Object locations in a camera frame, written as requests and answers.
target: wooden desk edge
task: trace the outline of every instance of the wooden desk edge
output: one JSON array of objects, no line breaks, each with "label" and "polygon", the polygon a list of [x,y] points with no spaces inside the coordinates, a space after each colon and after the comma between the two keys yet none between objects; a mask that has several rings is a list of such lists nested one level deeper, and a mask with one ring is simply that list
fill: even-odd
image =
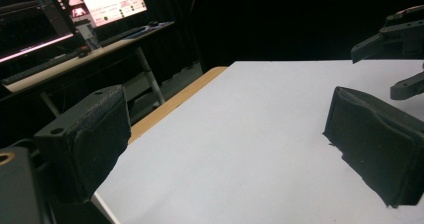
[{"label": "wooden desk edge", "polygon": [[135,139],[153,127],[156,123],[166,117],[169,113],[175,110],[179,105],[193,96],[196,92],[206,86],[226,69],[227,67],[214,67],[210,69],[208,72],[200,76],[196,81],[166,101],[163,105],[159,106],[156,110],[134,124],[131,127],[132,134],[128,143],[131,144]]}]

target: keyboard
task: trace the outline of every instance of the keyboard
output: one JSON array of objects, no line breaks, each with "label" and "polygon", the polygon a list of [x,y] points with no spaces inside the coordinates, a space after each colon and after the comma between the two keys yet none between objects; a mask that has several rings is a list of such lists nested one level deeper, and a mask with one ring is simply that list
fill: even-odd
[{"label": "keyboard", "polygon": [[118,35],[115,35],[113,37],[110,37],[110,38],[108,38],[106,40],[101,41],[100,42],[100,45],[102,47],[108,46],[108,45],[110,45],[112,43],[115,43],[117,41],[120,41],[120,40],[122,40],[122,39],[124,39],[126,37],[129,37],[129,36],[132,36],[132,35],[136,35],[136,34],[143,34],[144,31],[146,31],[147,29],[148,29],[147,26],[132,28],[132,29],[130,29],[128,31],[122,32],[122,33],[120,33]]},{"label": "keyboard", "polygon": [[54,67],[54,66],[56,66],[56,65],[58,65],[60,63],[63,63],[63,62],[68,61],[68,60],[71,60],[71,59],[73,59],[73,58],[75,58],[75,57],[78,56],[78,52],[79,51],[77,49],[77,50],[75,50],[75,51],[73,51],[71,53],[68,53],[68,54],[62,55],[60,57],[51,59],[51,60],[49,60],[47,62],[44,62],[44,63],[42,63],[40,65],[34,66],[34,67],[32,67],[30,69],[27,69],[27,70],[25,70],[23,72],[19,72],[19,73],[13,75],[13,76],[6,77],[6,78],[4,78],[4,79],[1,80],[1,83],[3,85],[13,84],[13,83],[15,83],[17,81],[20,81],[22,79],[25,79],[25,78],[27,78],[29,76],[32,76],[34,74],[37,74],[37,73],[39,73],[41,71],[44,71],[44,70],[49,69],[49,68],[52,68],[52,67]]}]

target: desk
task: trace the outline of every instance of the desk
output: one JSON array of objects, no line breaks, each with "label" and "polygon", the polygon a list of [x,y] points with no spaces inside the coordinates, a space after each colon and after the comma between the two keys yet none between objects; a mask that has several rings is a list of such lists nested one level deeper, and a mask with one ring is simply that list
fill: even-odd
[{"label": "desk", "polygon": [[163,105],[159,106],[152,113],[144,117],[131,127],[131,138],[129,144],[140,137],[143,133],[153,127],[156,123],[166,117],[169,113],[175,110],[179,105],[193,96],[196,92],[202,89],[206,84],[215,79],[227,67],[215,67],[203,74],[199,79],[191,83],[189,86],[181,90],[175,96],[167,100]]},{"label": "desk", "polygon": [[164,22],[160,23],[156,27],[148,27],[148,29],[144,31],[145,33],[135,38],[121,39],[117,42],[114,42],[110,45],[107,45],[99,50],[90,53],[86,57],[73,58],[69,61],[65,61],[59,65],[36,73],[32,76],[24,78],[10,85],[4,85],[4,87],[8,89],[12,94],[2,98],[0,102],[4,103],[6,101],[10,101],[10,99],[13,99],[15,96],[23,95],[28,91],[41,90],[40,92],[42,93],[46,87],[48,87],[49,85],[51,86],[52,83],[54,83],[55,81],[57,82],[64,75],[69,74],[71,72],[75,72],[76,70],[78,70],[78,68],[87,66],[88,64],[92,63],[93,61],[99,60],[100,58],[108,58],[111,54],[115,55],[117,53],[120,53],[120,55],[129,55],[135,53],[137,54],[140,60],[140,64],[142,65],[143,71],[147,73],[149,84],[154,90],[159,102],[162,104],[164,102],[163,96],[159,90],[159,87],[156,83],[153,74],[151,73],[150,67],[139,44],[143,39],[150,37],[160,31],[163,31],[164,29],[170,27],[172,24],[174,24],[174,22]]},{"label": "desk", "polygon": [[423,223],[388,208],[322,135],[334,88],[389,99],[422,61],[236,62],[138,137],[98,189],[120,223]]}]

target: monitor screen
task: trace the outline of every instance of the monitor screen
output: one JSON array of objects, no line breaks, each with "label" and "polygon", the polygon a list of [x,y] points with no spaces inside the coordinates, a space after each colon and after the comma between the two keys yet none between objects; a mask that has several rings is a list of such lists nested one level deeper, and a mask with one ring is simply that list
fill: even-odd
[{"label": "monitor screen", "polygon": [[60,0],[74,22],[99,27],[147,10],[144,0]]},{"label": "monitor screen", "polygon": [[73,36],[56,0],[0,0],[0,64]]}]

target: white table surface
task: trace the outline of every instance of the white table surface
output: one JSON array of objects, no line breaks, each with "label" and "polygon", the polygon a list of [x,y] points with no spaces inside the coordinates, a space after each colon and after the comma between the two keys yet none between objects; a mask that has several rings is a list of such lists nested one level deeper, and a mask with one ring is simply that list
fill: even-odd
[{"label": "white table surface", "polygon": [[98,189],[120,223],[424,223],[386,207],[322,135],[336,86],[390,100],[421,60],[236,62],[119,158]]}]

